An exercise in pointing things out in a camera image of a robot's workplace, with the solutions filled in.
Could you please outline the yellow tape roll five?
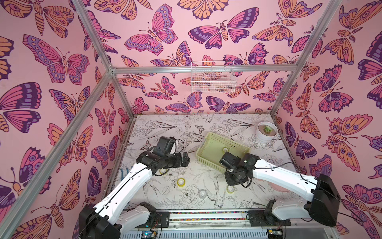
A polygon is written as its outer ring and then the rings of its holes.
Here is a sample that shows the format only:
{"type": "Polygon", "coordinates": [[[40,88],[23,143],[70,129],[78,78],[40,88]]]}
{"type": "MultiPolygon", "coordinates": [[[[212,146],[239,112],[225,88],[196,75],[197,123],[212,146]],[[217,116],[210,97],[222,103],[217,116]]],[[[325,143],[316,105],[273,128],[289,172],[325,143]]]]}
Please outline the yellow tape roll five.
{"type": "Polygon", "coordinates": [[[228,194],[233,194],[235,192],[235,190],[236,189],[233,186],[227,186],[226,187],[226,191],[227,191],[228,194]]]}

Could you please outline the yellow tape roll four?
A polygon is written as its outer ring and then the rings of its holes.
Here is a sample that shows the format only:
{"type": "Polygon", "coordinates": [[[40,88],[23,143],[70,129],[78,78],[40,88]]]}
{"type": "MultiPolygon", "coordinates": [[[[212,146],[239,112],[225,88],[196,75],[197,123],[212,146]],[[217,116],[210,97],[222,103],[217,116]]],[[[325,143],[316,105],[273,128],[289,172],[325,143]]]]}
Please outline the yellow tape roll four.
{"type": "Polygon", "coordinates": [[[184,178],[179,178],[179,179],[177,180],[177,185],[178,185],[178,187],[180,187],[180,188],[184,187],[184,186],[186,185],[186,180],[185,180],[184,178]]]}

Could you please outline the green plastic storage basket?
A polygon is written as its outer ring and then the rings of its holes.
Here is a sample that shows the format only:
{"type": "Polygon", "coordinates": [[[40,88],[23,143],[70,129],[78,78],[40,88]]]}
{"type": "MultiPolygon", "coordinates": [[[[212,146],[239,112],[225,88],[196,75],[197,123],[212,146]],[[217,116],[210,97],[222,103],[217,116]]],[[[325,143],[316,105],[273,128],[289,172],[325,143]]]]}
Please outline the green plastic storage basket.
{"type": "Polygon", "coordinates": [[[202,146],[196,151],[196,158],[199,163],[224,173],[226,168],[222,166],[219,161],[225,154],[225,152],[222,151],[225,147],[229,149],[229,153],[240,158],[250,152],[250,148],[245,145],[216,133],[209,132],[202,146]]]}

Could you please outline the clear white tape roll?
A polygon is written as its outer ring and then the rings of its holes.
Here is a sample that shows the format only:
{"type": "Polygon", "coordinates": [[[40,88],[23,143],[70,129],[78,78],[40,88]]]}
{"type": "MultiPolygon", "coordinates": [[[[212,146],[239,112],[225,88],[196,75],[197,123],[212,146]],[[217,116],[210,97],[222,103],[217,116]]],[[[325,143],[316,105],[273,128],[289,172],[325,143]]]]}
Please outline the clear white tape roll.
{"type": "Polygon", "coordinates": [[[207,197],[207,192],[204,190],[204,189],[201,189],[199,190],[198,192],[198,196],[201,198],[201,199],[205,199],[207,197]]]}

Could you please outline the yellow tape roll three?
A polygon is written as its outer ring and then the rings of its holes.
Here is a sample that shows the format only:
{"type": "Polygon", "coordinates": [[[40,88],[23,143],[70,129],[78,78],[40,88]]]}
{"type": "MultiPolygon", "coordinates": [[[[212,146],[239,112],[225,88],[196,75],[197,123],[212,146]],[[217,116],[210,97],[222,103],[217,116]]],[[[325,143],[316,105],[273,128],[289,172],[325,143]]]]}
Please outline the yellow tape roll three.
{"type": "Polygon", "coordinates": [[[159,175],[164,175],[168,172],[168,169],[160,169],[159,170],[159,175]]]}

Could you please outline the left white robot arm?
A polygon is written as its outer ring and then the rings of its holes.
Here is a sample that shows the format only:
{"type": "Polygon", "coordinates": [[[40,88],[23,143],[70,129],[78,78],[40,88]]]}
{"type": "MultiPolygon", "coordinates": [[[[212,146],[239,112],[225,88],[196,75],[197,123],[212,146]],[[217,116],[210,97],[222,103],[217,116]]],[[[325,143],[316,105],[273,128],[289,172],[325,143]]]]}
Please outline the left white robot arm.
{"type": "Polygon", "coordinates": [[[134,195],[160,169],[187,167],[190,157],[177,151],[177,139],[160,137],[156,146],[139,154],[128,175],[99,203],[85,207],[79,214],[80,239],[119,239],[123,234],[149,221],[155,224],[156,209],[140,203],[135,209],[124,209],[134,195]]]}

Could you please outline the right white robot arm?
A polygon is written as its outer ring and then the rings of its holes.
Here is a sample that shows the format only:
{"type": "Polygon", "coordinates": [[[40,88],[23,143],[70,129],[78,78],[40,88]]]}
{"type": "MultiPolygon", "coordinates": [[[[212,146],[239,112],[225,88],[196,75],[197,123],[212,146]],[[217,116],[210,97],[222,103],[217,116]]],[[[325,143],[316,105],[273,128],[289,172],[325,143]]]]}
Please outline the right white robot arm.
{"type": "Polygon", "coordinates": [[[270,201],[265,209],[266,216],[280,221],[311,218],[328,227],[336,226],[341,199],[329,176],[302,175],[249,153],[240,158],[226,152],[219,164],[226,169],[224,176],[228,186],[244,185],[258,179],[278,185],[302,198],[297,203],[270,201]]]}

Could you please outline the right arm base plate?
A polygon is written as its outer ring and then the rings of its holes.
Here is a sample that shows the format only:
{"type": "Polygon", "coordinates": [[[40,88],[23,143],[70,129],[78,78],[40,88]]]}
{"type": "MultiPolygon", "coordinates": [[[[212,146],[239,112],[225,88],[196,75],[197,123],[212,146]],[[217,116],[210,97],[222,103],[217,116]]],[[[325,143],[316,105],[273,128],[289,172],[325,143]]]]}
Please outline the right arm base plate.
{"type": "Polygon", "coordinates": [[[291,226],[289,219],[282,221],[272,213],[266,213],[265,210],[250,210],[246,219],[249,220],[252,227],[291,226]]]}

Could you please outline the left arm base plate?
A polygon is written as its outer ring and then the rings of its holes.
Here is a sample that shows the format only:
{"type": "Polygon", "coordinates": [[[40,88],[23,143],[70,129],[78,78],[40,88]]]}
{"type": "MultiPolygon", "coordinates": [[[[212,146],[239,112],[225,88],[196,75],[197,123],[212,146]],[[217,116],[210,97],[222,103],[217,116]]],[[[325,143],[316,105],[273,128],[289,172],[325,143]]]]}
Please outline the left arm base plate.
{"type": "Polygon", "coordinates": [[[134,228],[150,229],[154,227],[168,228],[170,222],[170,212],[149,212],[143,211],[133,218],[134,228]]]}

